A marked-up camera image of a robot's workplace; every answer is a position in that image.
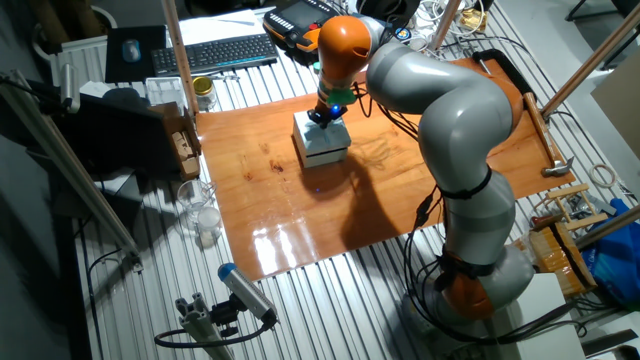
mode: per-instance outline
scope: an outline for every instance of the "small white block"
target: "small white block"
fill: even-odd
[[[351,137],[342,118],[326,129],[311,121],[306,111],[293,114],[293,137],[305,168],[344,160]]]

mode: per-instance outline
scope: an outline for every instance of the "blue plastic bag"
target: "blue plastic bag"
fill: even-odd
[[[616,216],[629,210],[620,199],[611,200],[611,206]],[[605,236],[583,251],[582,258],[602,289],[629,310],[640,310],[640,225],[633,222]]]

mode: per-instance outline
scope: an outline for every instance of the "computer keyboard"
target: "computer keyboard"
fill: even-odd
[[[187,45],[191,73],[215,72],[276,62],[278,53],[267,34]],[[173,48],[151,51],[156,76],[178,75]]]

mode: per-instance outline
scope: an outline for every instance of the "white paper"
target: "white paper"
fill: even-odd
[[[185,45],[229,39],[238,36],[264,34],[262,23],[251,10],[220,16],[180,21],[180,32]]]
[[[89,81],[82,85],[80,93],[102,98],[109,90],[111,90],[111,88],[103,82]]]

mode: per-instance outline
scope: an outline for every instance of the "wooden table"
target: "wooden table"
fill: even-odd
[[[466,59],[454,63],[482,71]],[[495,62],[487,66],[506,78]],[[416,207],[435,185],[415,141],[375,107],[365,118],[358,104],[343,117],[353,142],[347,159],[303,169],[291,136],[293,113],[316,99],[197,116],[234,262],[251,279],[410,231]],[[507,177],[516,198],[575,180],[540,175],[549,161],[526,112],[487,162]],[[436,221],[432,216],[427,225]]]

